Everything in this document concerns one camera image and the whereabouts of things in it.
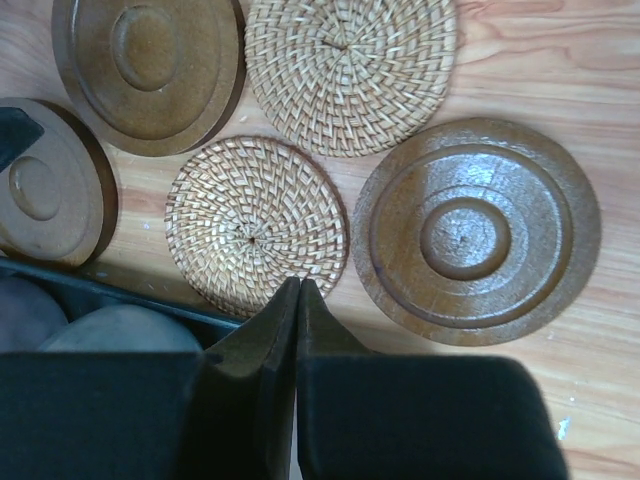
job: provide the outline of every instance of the wooden table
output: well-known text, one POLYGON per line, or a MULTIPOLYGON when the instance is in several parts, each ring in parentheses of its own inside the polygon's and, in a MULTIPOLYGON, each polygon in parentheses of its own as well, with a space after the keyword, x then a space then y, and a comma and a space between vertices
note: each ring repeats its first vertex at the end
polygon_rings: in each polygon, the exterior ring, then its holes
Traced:
MULTIPOLYGON (((0 94, 71 108, 51 48, 52 0, 0 1, 0 94)), ((248 11, 249 0, 243 8, 248 11)), ((593 182, 604 221, 600 260, 575 304, 546 328, 490 348, 432 344, 396 326, 368 298, 350 262, 332 312, 385 352, 493 353, 540 383, 574 478, 640 478, 640 0, 462 0, 451 90, 432 125, 492 116, 562 143, 593 182)), ((250 86, 218 138, 278 136, 250 86)), ((175 267, 164 202, 188 158, 140 158, 105 145, 120 187, 109 249, 86 274, 137 292, 204 306, 175 267)), ((383 158, 315 157, 349 213, 383 158)))

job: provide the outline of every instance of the round wooden coaster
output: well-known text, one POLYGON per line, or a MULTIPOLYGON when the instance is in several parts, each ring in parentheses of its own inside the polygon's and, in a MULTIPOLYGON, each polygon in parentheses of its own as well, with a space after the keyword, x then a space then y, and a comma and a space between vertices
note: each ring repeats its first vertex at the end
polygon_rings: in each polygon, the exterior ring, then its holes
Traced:
POLYGON ((118 216, 113 173, 98 141, 68 112, 17 98, 44 135, 0 174, 0 249, 76 267, 109 244, 118 216))
POLYGON ((269 120, 321 155, 396 146, 442 102, 456 50, 452 0, 260 0, 247 71, 269 120))
POLYGON ((564 148, 478 118, 391 152, 360 194, 352 232, 360 279, 392 320, 437 342, 489 345, 537 330, 578 296, 601 227, 564 148))
POLYGON ((242 93, 236 0, 55 0, 53 47, 82 119, 122 150, 180 153, 210 140, 242 93))
POLYGON ((169 193, 167 240, 187 281, 220 310, 249 317, 291 276, 326 296, 347 261, 332 186, 299 152, 238 137, 206 147, 169 193))

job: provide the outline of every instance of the white mark on table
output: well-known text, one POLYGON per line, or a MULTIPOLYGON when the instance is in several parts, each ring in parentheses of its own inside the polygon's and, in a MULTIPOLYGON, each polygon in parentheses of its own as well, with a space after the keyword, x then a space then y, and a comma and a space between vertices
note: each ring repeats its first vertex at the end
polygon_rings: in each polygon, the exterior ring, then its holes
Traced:
POLYGON ((569 426, 571 425, 571 417, 567 417, 561 422, 558 422, 560 428, 558 429, 558 440, 564 440, 569 433, 569 426))

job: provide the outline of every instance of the brown wooden plate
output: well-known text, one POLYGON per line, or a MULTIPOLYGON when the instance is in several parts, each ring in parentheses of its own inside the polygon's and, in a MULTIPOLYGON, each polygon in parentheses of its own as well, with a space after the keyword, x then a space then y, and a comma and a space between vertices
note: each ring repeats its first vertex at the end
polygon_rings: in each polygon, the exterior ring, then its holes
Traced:
POLYGON ((80 117, 122 150, 164 156, 210 140, 242 93, 235 0, 55 0, 53 48, 80 117))
POLYGON ((98 141, 59 107, 5 98, 44 135, 0 174, 0 249, 76 267, 109 244, 118 217, 113 172, 98 141))
POLYGON ((567 307, 594 268, 601 225, 563 147, 476 118, 393 150, 367 180, 352 232, 358 275, 382 311, 471 346, 526 335, 567 307))

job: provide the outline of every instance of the rattan weave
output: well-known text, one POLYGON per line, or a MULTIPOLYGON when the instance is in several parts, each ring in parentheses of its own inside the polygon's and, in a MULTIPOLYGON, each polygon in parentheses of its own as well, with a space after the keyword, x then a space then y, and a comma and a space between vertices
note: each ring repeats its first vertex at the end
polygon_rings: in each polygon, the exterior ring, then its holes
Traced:
POLYGON ((233 315, 257 313, 290 276, 314 279, 327 295, 347 260, 331 185, 274 140, 237 137, 204 148, 174 181, 165 223, 187 281, 233 315))
POLYGON ((249 78, 274 126, 334 157, 391 148, 423 127, 453 68, 453 0, 256 0, 249 78))

